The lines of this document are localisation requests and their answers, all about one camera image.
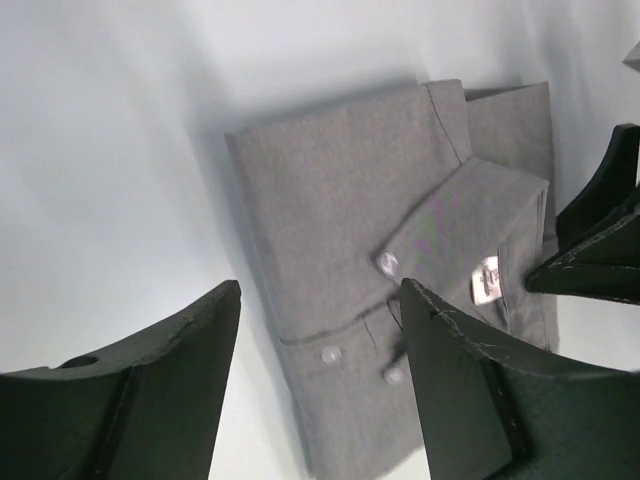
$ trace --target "tag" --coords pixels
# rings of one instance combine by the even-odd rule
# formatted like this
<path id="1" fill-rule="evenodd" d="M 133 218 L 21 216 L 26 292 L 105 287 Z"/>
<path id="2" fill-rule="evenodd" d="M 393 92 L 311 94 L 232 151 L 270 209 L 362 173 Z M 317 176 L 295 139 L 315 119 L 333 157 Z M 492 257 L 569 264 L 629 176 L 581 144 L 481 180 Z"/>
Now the tag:
<path id="1" fill-rule="evenodd" d="M 488 257 L 471 274 L 473 303 L 484 305 L 502 297 L 498 257 Z"/>

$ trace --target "fabric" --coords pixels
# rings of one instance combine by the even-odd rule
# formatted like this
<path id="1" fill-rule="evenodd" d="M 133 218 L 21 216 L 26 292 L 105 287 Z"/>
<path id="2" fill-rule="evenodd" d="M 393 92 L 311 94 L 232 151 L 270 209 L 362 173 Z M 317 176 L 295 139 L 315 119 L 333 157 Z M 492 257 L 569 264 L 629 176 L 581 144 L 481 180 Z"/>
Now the fabric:
<path id="1" fill-rule="evenodd" d="M 422 445 L 394 269 L 468 307 L 472 270 L 498 253 L 509 308 L 485 316 L 552 348 L 518 281 L 542 248 L 548 182 L 474 155 L 470 111 L 450 80 L 227 136 L 319 480 L 377 478 Z M 437 276 L 415 261 L 425 215 Z"/>
<path id="2" fill-rule="evenodd" d="M 555 161 L 547 82 L 466 92 L 473 152 L 485 160 L 548 180 L 545 257 L 557 251 Z"/>

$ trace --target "shirt button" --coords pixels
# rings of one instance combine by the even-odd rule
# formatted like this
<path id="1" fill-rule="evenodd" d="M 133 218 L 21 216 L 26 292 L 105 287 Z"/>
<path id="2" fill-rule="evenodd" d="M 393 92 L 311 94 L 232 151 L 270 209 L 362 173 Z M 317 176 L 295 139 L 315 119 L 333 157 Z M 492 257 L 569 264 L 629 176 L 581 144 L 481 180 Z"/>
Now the shirt button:
<path id="1" fill-rule="evenodd" d="M 385 252 L 380 255 L 378 265 L 387 277 L 395 277 L 398 271 L 398 259 L 390 252 Z"/>
<path id="2" fill-rule="evenodd" d="M 325 347 L 322 349 L 321 357 L 327 365 L 335 365 L 342 359 L 342 351 L 338 347 Z"/>
<path id="3" fill-rule="evenodd" d="M 390 368 L 384 372 L 384 379 L 389 385 L 400 385 L 404 382 L 404 372 L 399 368 Z"/>

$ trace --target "white surface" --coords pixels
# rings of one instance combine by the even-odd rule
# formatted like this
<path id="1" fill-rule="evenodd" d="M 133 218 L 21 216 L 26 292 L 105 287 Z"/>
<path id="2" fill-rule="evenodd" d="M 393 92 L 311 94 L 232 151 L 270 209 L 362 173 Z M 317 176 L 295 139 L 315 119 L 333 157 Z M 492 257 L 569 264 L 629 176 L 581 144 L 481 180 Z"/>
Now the white surface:
<path id="1" fill-rule="evenodd" d="M 56 366 L 240 280 L 211 478 L 308 478 L 221 132 L 416 77 L 548 79 L 562 207 L 613 126 L 640 123 L 632 0 L 54 3 L 1 7 L 0 370 Z M 640 368 L 640 308 L 560 312 L 563 353 Z M 387 480 L 418 478 L 424 452 Z"/>

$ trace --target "folded shirt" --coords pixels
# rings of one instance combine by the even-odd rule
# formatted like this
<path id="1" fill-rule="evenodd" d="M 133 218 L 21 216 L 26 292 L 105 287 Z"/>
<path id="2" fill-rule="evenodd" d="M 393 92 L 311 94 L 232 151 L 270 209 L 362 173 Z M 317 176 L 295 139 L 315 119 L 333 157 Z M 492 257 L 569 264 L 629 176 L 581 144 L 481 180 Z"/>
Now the folded shirt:
<path id="1" fill-rule="evenodd" d="M 474 155 L 459 81 L 227 142 L 319 480 L 376 478 L 422 444 L 394 303 L 403 276 L 553 349 L 555 320 L 522 287 L 548 182 Z M 475 305 L 471 275 L 489 256 L 503 295 Z"/>

